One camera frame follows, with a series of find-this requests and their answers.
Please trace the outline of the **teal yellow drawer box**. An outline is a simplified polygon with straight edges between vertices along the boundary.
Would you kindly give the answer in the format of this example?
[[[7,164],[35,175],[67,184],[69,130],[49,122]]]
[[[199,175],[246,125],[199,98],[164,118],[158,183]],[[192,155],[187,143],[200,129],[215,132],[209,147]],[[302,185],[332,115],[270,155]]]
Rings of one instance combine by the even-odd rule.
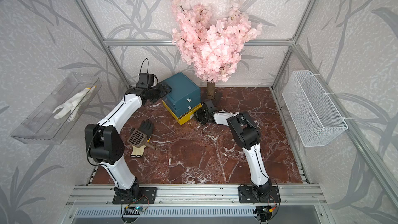
[[[162,98],[177,117],[201,103],[201,89],[184,73],[179,72],[161,83],[167,83],[172,92]]]

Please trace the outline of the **yellow bottom drawer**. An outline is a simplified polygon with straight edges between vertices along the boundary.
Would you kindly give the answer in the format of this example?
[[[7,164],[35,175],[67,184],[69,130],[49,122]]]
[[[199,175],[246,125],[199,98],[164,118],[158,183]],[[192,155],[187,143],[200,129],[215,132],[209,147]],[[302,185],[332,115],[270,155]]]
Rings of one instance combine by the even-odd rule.
[[[180,124],[183,125],[184,123],[188,122],[189,120],[191,120],[194,117],[194,113],[199,110],[200,108],[202,108],[201,104],[198,104],[196,107],[190,109],[187,113],[185,113],[184,115],[182,115],[181,117],[177,117],[174,112],[168,107],[168,105],[162,101],[164,107],[169,111],[169,113],[174,117],[174,119]]]

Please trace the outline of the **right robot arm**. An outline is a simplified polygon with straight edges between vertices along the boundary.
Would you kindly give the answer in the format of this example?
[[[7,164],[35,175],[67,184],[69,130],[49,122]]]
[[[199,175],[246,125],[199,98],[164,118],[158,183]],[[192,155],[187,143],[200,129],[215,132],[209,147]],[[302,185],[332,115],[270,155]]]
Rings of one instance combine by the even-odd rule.
[[[201,124],[215,123],[230,128],[235,143],[243,150],[250,170],[253,191],[259,196],[269,193],[272,180],[266,172],[260,149],[261,133],[258,125],[247,112],[217,111],[213,101],[207,99],[194,113]]]

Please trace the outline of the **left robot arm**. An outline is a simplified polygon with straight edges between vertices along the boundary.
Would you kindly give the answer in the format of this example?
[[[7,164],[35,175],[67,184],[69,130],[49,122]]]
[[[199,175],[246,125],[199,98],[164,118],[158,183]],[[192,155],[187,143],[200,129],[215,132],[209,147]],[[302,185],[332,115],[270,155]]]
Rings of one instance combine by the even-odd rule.
[[[124,159],[125,145],[120,132],[129,118],[147,101],[155,103],[171,93],[172,88],[165,82],[149,88],[133,87],[121,102],[97,124],[85,128],[86,154],[104,167],[119,190],[131,190],[136,177],[131,173]]]

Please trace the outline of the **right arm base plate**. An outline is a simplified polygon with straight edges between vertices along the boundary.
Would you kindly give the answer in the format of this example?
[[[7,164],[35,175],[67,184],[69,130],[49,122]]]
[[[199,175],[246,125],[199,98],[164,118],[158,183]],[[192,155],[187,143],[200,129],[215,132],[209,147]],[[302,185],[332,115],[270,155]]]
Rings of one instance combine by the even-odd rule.
[[[256,187],[241,184],[238,187],[238,197],[240,203],[272,203],[279,204],[281,202],[279,188],[271,186],[261,192]]]

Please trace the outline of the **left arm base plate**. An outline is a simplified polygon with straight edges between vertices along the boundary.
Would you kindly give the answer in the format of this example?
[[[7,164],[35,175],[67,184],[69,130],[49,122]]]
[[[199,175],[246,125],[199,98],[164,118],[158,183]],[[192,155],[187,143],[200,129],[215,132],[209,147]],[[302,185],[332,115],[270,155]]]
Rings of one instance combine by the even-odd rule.
[[[112,204],[154,204],[157,187],[139,187],[129,190],[114,188]]]

